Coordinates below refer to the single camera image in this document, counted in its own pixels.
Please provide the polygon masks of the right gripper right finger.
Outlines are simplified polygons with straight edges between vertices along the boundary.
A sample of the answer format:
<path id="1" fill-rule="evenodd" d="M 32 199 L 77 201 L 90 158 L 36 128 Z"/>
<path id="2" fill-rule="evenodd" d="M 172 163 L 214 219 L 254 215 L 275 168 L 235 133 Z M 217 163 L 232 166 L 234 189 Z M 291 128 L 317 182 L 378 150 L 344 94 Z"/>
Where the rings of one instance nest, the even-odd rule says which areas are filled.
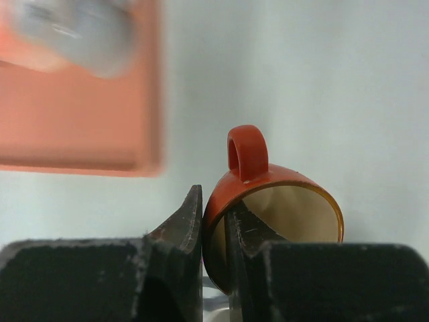
<path id="1" fill-rule="evenodd" d="M 299 244 L 225 215 L 232 321 L 427 321 L 428 265 L 399 244 Z"/>

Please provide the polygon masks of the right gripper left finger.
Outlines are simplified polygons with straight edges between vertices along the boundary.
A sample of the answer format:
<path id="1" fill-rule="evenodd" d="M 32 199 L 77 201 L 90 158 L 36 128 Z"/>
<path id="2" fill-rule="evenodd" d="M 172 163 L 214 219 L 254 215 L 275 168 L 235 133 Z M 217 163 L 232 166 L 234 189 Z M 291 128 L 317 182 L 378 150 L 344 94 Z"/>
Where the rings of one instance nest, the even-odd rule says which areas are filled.
<path id="1" fill-rule="evenodd" d="M 142 237 L 1 250 L 2 321 L 201 321 L 202 188 Z"/>

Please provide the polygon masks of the orange mug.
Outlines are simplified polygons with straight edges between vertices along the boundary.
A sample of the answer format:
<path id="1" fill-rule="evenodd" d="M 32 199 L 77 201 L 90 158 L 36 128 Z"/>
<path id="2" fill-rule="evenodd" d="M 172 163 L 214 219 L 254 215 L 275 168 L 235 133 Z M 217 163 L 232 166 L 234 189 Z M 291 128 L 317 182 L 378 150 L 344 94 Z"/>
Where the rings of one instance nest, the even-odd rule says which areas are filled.
<path id="1" fill-rule="evenodd" d="M 341 242 L 343 214 L 325 189 L 303 174 L 269 163 L 267 146 L 254 125 L 240 125 L 227 137 L 229 170 L 208 198 L 202 218 L 202 255 L 210 279 L 230 292 L 224 216 L 245 206 L 289 242 Z"/>

